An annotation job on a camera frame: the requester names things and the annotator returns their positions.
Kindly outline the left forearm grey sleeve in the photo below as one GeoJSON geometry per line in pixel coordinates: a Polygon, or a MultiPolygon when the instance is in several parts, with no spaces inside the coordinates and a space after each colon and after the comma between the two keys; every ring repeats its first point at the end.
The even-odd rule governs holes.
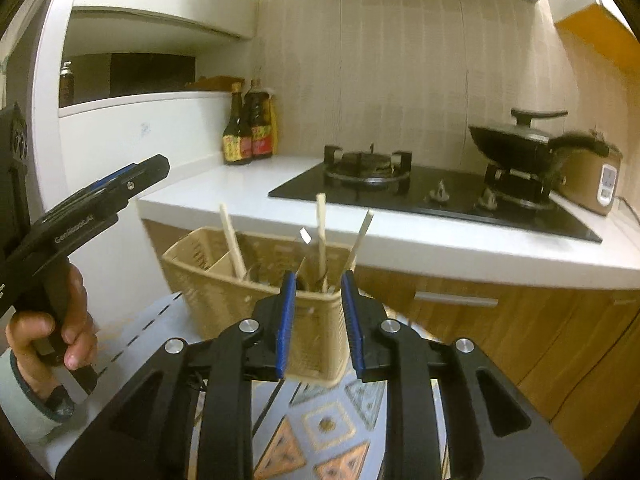
{"type": "Polygon", "coordinates": [[[13,352],[6,349],[1,356],[1,408],[21,440],[32,444],[70,420],[76,404],[63,386],[47,400],[39,399],[18,370],[13,352]]]}

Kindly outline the person's left hand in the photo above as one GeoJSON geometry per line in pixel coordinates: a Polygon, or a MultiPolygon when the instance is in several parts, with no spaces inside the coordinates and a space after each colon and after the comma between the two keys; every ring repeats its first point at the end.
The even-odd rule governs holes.
{"type": "Polygon", "coordinates": [[[61,383],[52,368],[43,363],[35,341],[59,332],[64,344],[64,365],[71,372],[88,366],[96,356],[96,326],[88,312],[88,295],[80,271],[67,263],[67,307],[64,322],[56,326],[50,314],[36,311],[15,313],[6,326],[6,340],[11,348],[18,372],[37,399],[47,402],[61,383]]]}

